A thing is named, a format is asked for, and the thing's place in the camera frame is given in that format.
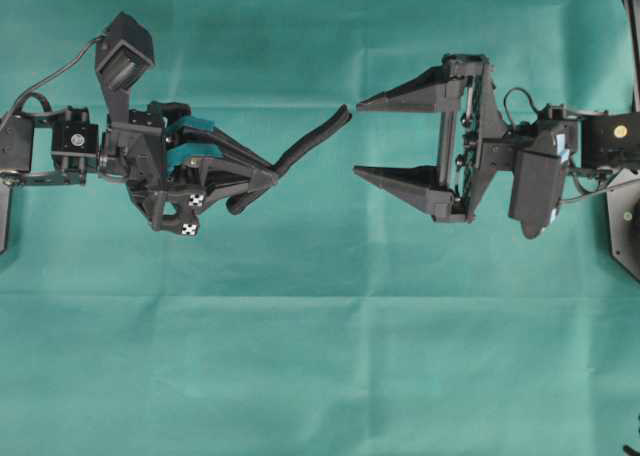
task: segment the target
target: metal plate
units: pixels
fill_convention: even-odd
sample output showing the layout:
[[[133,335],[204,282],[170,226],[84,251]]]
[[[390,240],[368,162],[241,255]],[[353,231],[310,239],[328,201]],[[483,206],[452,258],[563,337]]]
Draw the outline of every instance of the metal plate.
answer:
[[[640,179],[629,170],[623,170],[612,185]],[[640,212],[634,207],[640,201],[640,183],[607,193],[611,255],[618,263],[640,280]]]

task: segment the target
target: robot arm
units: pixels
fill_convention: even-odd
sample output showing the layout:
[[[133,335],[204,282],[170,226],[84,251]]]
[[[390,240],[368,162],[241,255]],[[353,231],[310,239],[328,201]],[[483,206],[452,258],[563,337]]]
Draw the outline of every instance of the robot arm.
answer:
[[[86,108],[52,111],[36,92],[76,64],[92,45],[108,109],[102,138]],[[0,253],[7,247],[11,194],[16,188],[85,184],[88,173],[97,173],[126,186],[153,230],[195,236],[198,215],[227,198],[229,211],[239,214],[351,118],[342,106],[272,165],[213,121],[192,116],[187,104],[154,101],[145,111],[130,109],[133,85],[154,64],[151,35],[131,16],[120,13],[70,63],[18,97],[0,122]],[[43,112],[22,110],[32,97],[41,102]],[[36,128],[52,131],[53,171],[31,171]]]

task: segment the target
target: black cable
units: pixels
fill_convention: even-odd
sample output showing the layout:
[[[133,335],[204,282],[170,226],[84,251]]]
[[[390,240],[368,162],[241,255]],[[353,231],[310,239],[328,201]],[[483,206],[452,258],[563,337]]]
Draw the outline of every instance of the black cable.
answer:
[[[529,107],[533,110],[534,113],[536,113],[536,116],[540,114],[540,110],[536,107],[536,103],[533,102],[533,97],[531,96],[531,93],[529,93],[529,91],[527,91],[524,88],[521,88],[520,86],[511,88],[509,91],[507,91],[507,94],[504,95],[504,99],[502,100],[502,105],[504,106],[504,112],[507,115],[507,119],[509,120],[509,123],[511,124],[512,129],[514,129],[516,125],[513,122],[513,118],[511,117],[511,112],[509,111],[509,106],[507,103],[508,103],[509,96],[514,91],[520,91],[522,94],[524,94],[527,97],[527,100],[529,101]]]
[[[104,36],[98,36],[98,37],[93,38],[92,40],[88,41],[87,44],[84,45],[84,47],[80,50],[80,52],[71,61],[69,61],[64,66],[62,66],[58,70],[56,70],[53,73],[51,73],[49,76],[45,77],[44,79],[41,79],[37,83],[35,83],[32,86],[28,87],[22,93],[20,93],[20,96],[18,96],[16,98],[14,103],[11,105],[9,110],[5,113],[4,117],[2,118],[2,123],[0,123],[0,133],[2,133],[2,130],[5,128],[5,126],[9,122],[9,119],[11,119],[11,116],[13,116],[15,114],[15,112],[16,112],[16,110],[18,108],[21,108],[22,105],[24,105],[24,102],[27,99],[32,97],[32,94],[35,93],[36,89],[40,88],[41,86],[44,86],[48,82],[54,80],[55,78],[60,76],[62,73],[68,71],[73,66],[75,66],[78,63],[78,61],[80,61],[82,59],[82,57],[87,53],[87,51],[89,51],[89,49],[91,49],[91,46],[96,44],[98,41],[101,41],[103,37]]]
[[[34,91],[32,93],[29,93],[27,97],[24,98],[20,107],[16,108],[16,112],[18,113],[23,112],[22,108],[24,107],[24,104],[29,100],[29,98],[36,99],[40,103],[40,106],[42,106],[42,111],[44,111],[45,113],[49,113],[52,111],[51,104],[49,103],[49,100],[46,98],[46,96],[42,93],[36,93]]]

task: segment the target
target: teal cloth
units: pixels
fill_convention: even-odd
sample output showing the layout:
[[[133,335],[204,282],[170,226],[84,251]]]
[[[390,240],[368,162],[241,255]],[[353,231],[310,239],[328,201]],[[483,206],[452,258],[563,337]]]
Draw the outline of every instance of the teal cloth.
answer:
[[[442,54],[496,96],[626,111],[620,0],[0,0],[0,106],[120,11],[132,104],[183,101],[267,159]],[[92,57],[43,88],[104,129]],[[531,120],[514,95],[518,119]],[[615,455],[640,446],[640,286],[601,197],[534,241],[500,174],[436,225],[352,174],[436,159],[437,115],[363,113],[242,215],[152,232],[121,185],[15,193],[0,259],[0,454]],[[38,130],[34,169],[50,166]]]

